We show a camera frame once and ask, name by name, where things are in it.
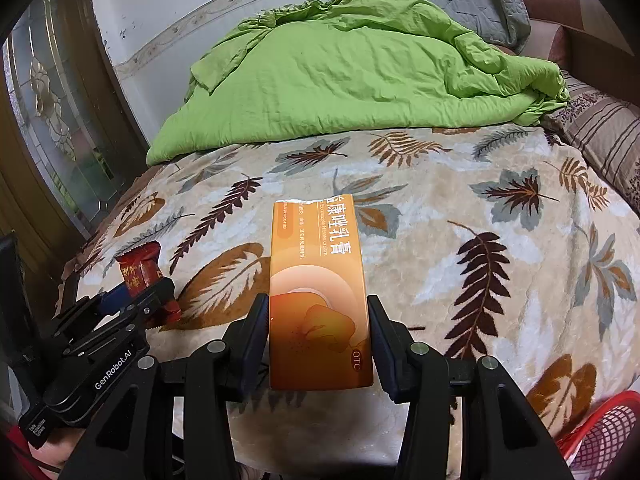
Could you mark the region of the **person's left hand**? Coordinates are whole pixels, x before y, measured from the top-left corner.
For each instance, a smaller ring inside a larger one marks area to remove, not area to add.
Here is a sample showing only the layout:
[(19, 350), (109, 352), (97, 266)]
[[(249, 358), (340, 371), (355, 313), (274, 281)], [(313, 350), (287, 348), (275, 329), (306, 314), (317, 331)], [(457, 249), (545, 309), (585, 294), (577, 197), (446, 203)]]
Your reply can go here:
[(43, 463), (62, 469), (84, 432), (85, 430), (78, 428), (58, 430), (38, 450), (38, 458)]

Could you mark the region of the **red sleeve forearm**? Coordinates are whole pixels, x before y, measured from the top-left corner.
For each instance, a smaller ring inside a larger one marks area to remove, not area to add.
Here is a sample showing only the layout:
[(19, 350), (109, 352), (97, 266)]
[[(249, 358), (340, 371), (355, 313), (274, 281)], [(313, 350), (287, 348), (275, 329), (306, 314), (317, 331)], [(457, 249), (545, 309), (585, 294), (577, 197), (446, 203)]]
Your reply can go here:
[(2, 432), (1, 442), (11, 453), (11, 460), (16, 468), (17, 478), (28, 480), (49, 480), (49, 477), (36, 464), (28, 443), (17, 426), (11, 426)]

